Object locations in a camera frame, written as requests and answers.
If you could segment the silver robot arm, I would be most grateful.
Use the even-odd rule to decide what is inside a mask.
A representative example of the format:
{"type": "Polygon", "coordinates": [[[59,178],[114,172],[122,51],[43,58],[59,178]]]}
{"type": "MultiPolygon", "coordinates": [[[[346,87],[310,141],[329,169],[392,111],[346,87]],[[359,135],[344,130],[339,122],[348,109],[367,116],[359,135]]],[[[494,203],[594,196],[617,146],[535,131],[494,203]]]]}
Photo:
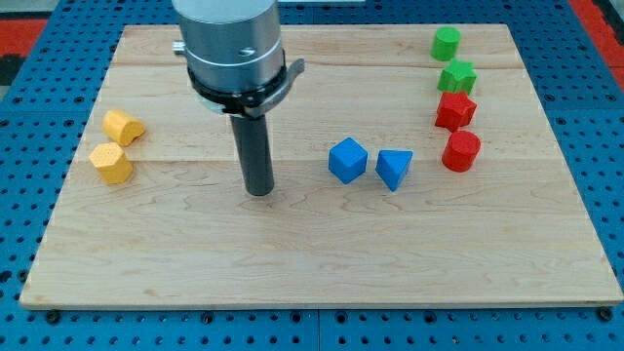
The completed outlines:
{"type": "Polygon", "coordinates": [[[276,0],[174,0],[193,89],[213,112],[227,115],[246,190],[274,188],[266,113],[282,102],[305,69],[287,64],[276,0]]]}

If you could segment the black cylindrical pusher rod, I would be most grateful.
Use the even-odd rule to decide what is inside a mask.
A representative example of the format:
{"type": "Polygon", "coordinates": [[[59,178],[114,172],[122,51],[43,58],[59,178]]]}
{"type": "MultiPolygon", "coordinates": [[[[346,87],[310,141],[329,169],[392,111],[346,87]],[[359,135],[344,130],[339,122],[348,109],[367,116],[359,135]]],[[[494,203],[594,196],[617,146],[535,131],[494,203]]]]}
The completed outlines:
{"type": "Polygon", "coordinates": [[[231,117],[230,122],[247,192],[268,195],[274,188],[274,176],[265,116],[231,117]]]}

